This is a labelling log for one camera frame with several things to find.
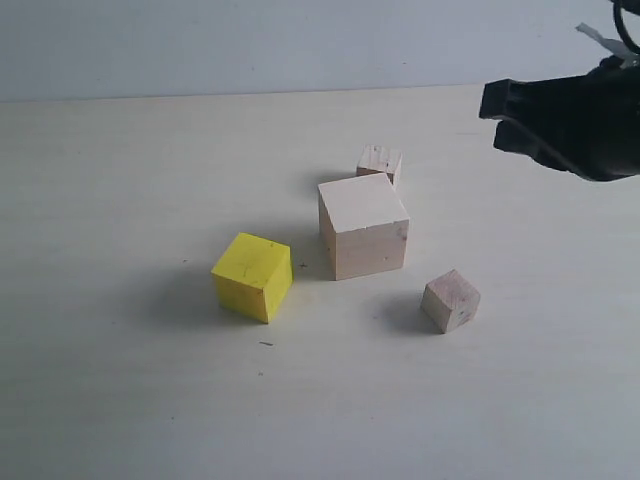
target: table surface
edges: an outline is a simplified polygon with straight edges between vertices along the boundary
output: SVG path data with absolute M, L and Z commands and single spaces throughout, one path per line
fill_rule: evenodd
M 640 181 L 494 150 L 480 96 L 0 105 L 0 477 L 635 478 Z M 317 184 L 367 143 L 404 152 L 406 264 L 334 282 Z M 240 231 L 292 247 L 271 325 L 217 306 Z M 452 268 L 483 297 L 437 335 Z

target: white wall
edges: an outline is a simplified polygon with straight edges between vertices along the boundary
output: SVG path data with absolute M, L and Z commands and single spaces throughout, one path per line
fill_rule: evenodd
M 1 0 L 0 101 L 582 73 L 605 0 Z

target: block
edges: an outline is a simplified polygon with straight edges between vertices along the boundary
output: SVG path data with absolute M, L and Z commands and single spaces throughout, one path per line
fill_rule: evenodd
M 427 284 L 422 310 L 442 333 L 448 333 L 473 320 L 480 304 L 480 293 L 456 270 Z
M 320 233 L 334 278 L 402 268 L 409 215 L 384 173 L 318 185 Z
M 221 306 L 269 323 L 293 283 L 291 249 L 240 233 L 211 274 Z
M 380 145 L 367 145 L 364 147 L 360 163 L 356 169 L 356 175 L 371 175 L 374 173 L 386 173 L 393 188 L 400 181 L 402 168 L 402 152 L 394 148 Z

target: small wooden cube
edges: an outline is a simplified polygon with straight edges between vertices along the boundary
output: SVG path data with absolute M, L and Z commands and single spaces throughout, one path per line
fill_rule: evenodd
M 473 320 L 480 304 L 480 293 L 456 270 L 427 284 L 422 310 L 448 333 Z
M 386 173 L 393 188 L 400 181 L 400 169 L 402 167 L 402 152 L 394 148 L 380 145 L 367 145 L 364 147 L 360 163 L 356 169 L 356 175 L 371 175 L 373 173 Z
M 402 268 L 409 215 L 384 173 L 318 186 L 320 232 L 336 280 Z
M 269 323 L 293 283 L 291 249 L 240 233 L 211 274 L 220 305 Z

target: large wooden cube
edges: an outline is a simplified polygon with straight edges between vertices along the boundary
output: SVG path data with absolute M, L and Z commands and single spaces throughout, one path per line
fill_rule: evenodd
M 367 145 L 364 147 L 362 157 L 356 169 L 356 175 L 372 175 L 374 173 L 386 173 L 393 188 L 400 181 L 402 167 L 402 152 L 395 148 L 387 148 L 380 145 Z
M 291 249 L 240 233 L 211 274 L 220 305 L 269 323 L 293 282 Z
M 473 320 L 479 304 L 480 293 L 456 270 L 429 282 L 422 297 L 422 310 L 442 333 Z
M 384 173 L 318 186 L 320 232 L 336 280 L 402 268 L 409 215 Z

